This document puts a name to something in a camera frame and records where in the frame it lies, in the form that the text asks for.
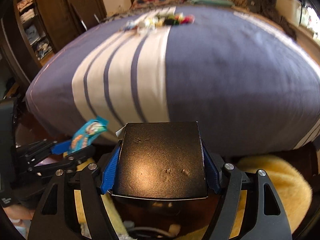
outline candy wrapper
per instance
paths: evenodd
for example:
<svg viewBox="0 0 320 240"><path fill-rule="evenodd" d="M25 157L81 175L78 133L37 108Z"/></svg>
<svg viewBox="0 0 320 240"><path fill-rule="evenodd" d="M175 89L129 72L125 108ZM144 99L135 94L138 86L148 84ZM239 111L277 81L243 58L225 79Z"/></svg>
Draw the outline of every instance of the candy wrapper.
<svg viewBox="0 0 320 240"><path fill-rule="evenodd" d="M142 21L128 21L121 31L136 30L138 34L146 34L166 25L192 24L195 21L193 15L184 16L183 13L159 13L154 17L147 17Z"/></svg>
<svg viewBox="0 0 320 240"><path fill-rule="evenodd" d="M103 132L107 131L108 121L100 116L89 120L72 138L68 154L79 151L89 145Z"/></svg>

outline green folded towel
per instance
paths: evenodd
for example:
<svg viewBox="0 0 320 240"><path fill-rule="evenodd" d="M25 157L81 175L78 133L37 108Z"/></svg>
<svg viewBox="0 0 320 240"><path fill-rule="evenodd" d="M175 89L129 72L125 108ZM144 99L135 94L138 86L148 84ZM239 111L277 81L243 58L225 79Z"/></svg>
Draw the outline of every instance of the green folded towel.
<svg viewBox="0 0 320 240"><path fill-rule="evenodd" d="M191 3L224 7L231 7L234 5L233 2L228 0L191 0Z"/></svg>

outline white stripe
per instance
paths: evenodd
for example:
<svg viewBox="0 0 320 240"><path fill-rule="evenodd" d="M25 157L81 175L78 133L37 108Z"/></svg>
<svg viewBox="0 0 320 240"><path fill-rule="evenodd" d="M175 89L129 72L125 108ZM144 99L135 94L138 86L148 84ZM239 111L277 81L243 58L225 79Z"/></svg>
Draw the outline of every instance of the white stripe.
<svg viewBox="0 0 320 240"><path fill-rule="evenodd" d="M175 7L168 12L174 13ZM164 26L150 33L138 59L138 97L148 122L169 122L165 84L165 52L169 31L170 26Z"/></svg>
<svg viewBox="0 0 320 240"><path fill-rule="evenodd" d="M287 35L283 34L280 30L277 30L276 28L266 24L263 21L258 20L257 18L243 14L234 12L234 14L244 20L247 20L254 25L262 28L266 32L270 33L271 35L275 36L278 40L280 40L284 45L298 53L307 63L308 65L313 69L313 71L316 73L318 80L320 80L320 67L319 65L300 47L298 46L291 38L289 38ZM316 124L313 126L313 128L299 141L299 143L295 146L294 149L300 148L301 146L307 144L310 141L313 141L316 138L316 135L318 134L317 127L320 125L320 118L316 122Z"/></svg>
<svg viewBox="0 0 320 240"><path fill-rule="evenodd" d="M106 39L103 43L101 43L97 48L95 48L93 51L90 52L90 54L81 62L81 64L78 66L73 78L72 78L72 93L75 105L79 111L79 113L82 115L82 117L89 121L90 119L95 119L96 116L91 111L87 99L85 97L84 93L84 75L94 59L96 55L102 50L103 47L110 44L112 41L114 41L119 35L122 33L115 33L108 39ZM117 141L116 135L111 135L109 133L103 133L102 134L105 138Z"/></svg>
<svg viewBox="0 0 320 240"><path fill-rule="evenodd" d="M92 108L95 110L97 115L109 121L108 130L112 131L113 133L116 133L116 131L118 131L122 125L114 117L106 101L104 92L104 71L106 64L114 50L133 34L134 31L125 32L123 36L106 48L92 63L87 76L88 96Z"/></svg>
<svg viewBox="0 0 320 240"><path fill-rule="evenodd" d="M319 130L318 130L318 133L317 133L317 135L316 135L316 138L319 136L319 134L320 134L320 128L319 128Z"/></svg>
<svg viewBox="0 0 320 240"><path fill-rule="evenodd" d="M139 22L140 20L143 20L146 17L153 17L154 15L156 15L157 13L159 13L162 10L163 9L152 10L148 13L141 15L136 21ZM111 36L106 41L104 41L102 44L100 44L96 49L94 49L82 61L82 63L79 65L79 67L77 68L77 70L73 76L72 90L73 90L75 105L76 105L78 111L80 112L80 114L82 115L82 117L87 121L90 119L96 118L96 116L92 112L92 110L90 109L90 107L87 103L86 97L85 97L84 75L85 75L91 61L94 59L94 57L96 57L97 54L99 52L101 52L103 47L107 46L112 41L114 41L120 34L122 34L122 33L115 33L113 36ZM126 32L121 38L119 38L119 40L117 40L114 44L112 44L104 52L102 52L102 54L92 63L92 66L91 66L91 68L88 72L88 76L87 76L87 86L88 86L88 95L89 95L90 103L91 103L93 109L95 110L95 112L97 113L97 115L100 115L101 117L103 117L109 121L108 130L111 133L103 133L102 135L112 141L118 140L117 137L115 135L113 135L113 133L115 131L119 130L119 128L121 128L121 124L119 124L117 119L113 116L113 114L111 113L111 111L108 107L108 104L105 100L103 74L104 74L104 69L105 69L106 63L107 63L110 55L114 51L114 49L122 41L124 41L126 38L128 38L132 34L133 34L133 31ZM112 99L112 98L113 98L113 104L115 102L121 101L121 100L119 100L119 97L116 100L113 93L110 95L110 99Z"/></svg>
<svg viewBox="0 0 320 240"><path fill-rule="evenodd" d="M109 68L110 100L123 123L142 122L132 97L131 64L135 51L144 37L144 35L135 35L124 44L116 52Z"/></svg>

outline cable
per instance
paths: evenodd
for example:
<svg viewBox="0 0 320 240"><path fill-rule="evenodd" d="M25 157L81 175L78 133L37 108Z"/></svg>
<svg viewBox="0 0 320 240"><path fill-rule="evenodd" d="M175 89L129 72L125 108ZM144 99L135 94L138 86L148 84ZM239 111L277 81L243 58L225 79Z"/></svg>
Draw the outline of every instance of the cable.
<svg viewBox="0 0 320 240"><path fill-rule="evenodd" d="M161 229L158 229L158 228L136 227L136 228L128 228L127 230L128 230L128 232L140 231L140 230L141 230L141 231L152 231L152 232L156 232L156 233L158 233L158 234L162 234L162 235L167 236L167 237L170 237L170 238L176 237L176 235L170 234L169 232L164 231L164 230L161 230Z"/></svg>

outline wooden wardrobe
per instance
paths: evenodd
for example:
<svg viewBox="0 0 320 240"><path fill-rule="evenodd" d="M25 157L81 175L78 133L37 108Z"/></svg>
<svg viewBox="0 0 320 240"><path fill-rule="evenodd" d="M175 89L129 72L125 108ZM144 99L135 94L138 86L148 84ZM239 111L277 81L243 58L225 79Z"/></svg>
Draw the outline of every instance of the wooden wardrobe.
<svg viewBox="0 0 320 240"><path fill-rule="evenodd" d="M59 51L106 16L102 0L36 0L54 50Z"/></svg>
<svg viewBox="0 0 320 240"><path fill-rule="evenodd" d="M0 53L21 91L25 92L54 53L98 25L107 13L102 0L33 0L35 15L22 22L21 12L17 9L20 1L14 0L1 19ZM46 58L37 57L36 44L28 41L25 31L31 25L37 29L38 41L47 39L52 47L51 55Z"/></svg>

